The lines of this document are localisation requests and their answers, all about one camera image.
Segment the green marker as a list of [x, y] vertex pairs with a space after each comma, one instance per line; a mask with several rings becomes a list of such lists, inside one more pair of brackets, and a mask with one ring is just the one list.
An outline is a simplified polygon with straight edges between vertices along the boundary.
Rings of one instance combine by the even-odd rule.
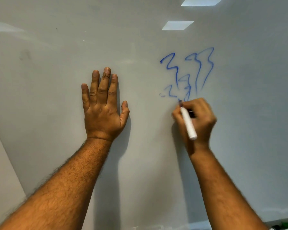
[[269, 230], [288, 230], [288, 222], [281, 222], [280, 225], [273, 225]]

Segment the white whiteboard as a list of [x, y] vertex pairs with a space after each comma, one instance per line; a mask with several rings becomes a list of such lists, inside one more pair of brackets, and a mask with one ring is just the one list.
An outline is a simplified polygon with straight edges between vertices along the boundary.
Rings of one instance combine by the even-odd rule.
[[130, 117], [85, 230], [209, 227], [171, 116], [199, 97], [251, 207], [288, 219], [288, 0], [0, 0], [0, 139], [26, 194], [85, 141], [81, 84], [105, 67]]

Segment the person's right hand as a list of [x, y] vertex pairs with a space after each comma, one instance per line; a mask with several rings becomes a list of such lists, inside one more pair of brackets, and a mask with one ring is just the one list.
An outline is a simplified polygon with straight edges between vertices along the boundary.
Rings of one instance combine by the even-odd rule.
[[187, 153], [192, 155], [197, 151], [209, 151], [211, 131], [217, 121], [210, 105], [204, 98], [184, 101], [182, 104], [186, 109], [193, 111], [195, 118], [192, 122], [197, 133], [197, 139], [192, 141], [188, 137], [186, 128], [185, 132], [179, 131]]

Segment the person's right forearm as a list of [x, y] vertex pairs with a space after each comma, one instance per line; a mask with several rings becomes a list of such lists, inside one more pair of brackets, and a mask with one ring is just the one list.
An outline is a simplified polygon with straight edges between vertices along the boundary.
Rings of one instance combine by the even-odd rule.
[[212, 230], [269, 230], [208, 147], [189, 157]]

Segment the white whiteboard marker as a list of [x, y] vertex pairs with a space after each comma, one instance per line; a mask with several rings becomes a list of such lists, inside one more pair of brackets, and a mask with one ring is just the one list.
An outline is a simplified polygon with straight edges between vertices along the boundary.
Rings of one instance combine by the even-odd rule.
[[193, 118], [190, 116], [190, 113], [193, 113], [193, 111], [189, 111], [188, 109], [186, 109], [182, 104], [183, 103], [182, 100], [179, 99], [178, 103], [180, 106], [180, 112], [183, 117], [184, 124], [186, 126], [188, 137], [190, 140], [194, 141], [197, 139], [197, 133], [195, 131], [195, 128], [192, 122]]

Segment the person's left forearm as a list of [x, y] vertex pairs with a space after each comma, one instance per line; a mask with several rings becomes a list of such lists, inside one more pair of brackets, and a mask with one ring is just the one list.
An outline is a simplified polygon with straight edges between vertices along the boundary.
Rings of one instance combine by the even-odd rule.
[[81, 230], [112, 141], [87, 139], [0, 230]]

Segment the person's left hand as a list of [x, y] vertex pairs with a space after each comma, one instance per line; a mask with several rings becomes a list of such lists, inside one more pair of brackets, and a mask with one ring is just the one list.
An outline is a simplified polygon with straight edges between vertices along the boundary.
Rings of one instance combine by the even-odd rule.
[[107, 103], [98, 103], [98, 86], [101, 81], [98, 70], [92, 72], [92, 81], [89, 89], [90, 107], [84, 110], [84, 121], [87, 139], [102, 139], [113, 142], [123, 131], [126, 124], [120, 124], [118, 108], [117, 74], [112, 74], [108, 85]]

